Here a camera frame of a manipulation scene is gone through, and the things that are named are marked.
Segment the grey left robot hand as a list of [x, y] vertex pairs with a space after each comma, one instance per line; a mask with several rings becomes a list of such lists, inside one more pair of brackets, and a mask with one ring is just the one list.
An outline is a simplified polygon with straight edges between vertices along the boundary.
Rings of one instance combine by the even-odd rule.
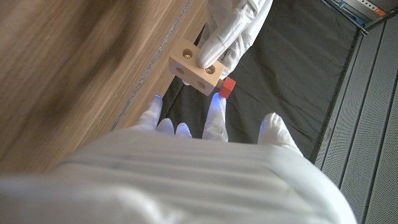
[[208, 20], [198, 47], [198, 65], [224, 65], [225, 79], [253, 45], [271, 10], [273, 0], [209, 0]]

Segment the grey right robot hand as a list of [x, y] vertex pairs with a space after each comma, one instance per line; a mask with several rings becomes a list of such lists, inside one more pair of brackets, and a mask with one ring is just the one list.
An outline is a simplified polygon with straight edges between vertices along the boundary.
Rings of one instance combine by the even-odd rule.
[[156, 96], [49, 173], [1, 179], [2, 223], [355, 223], [339, 188], [309, 162], [276, 113], [256, 144], [228, 141], [212, 97], [203, 136], [161, 119]]

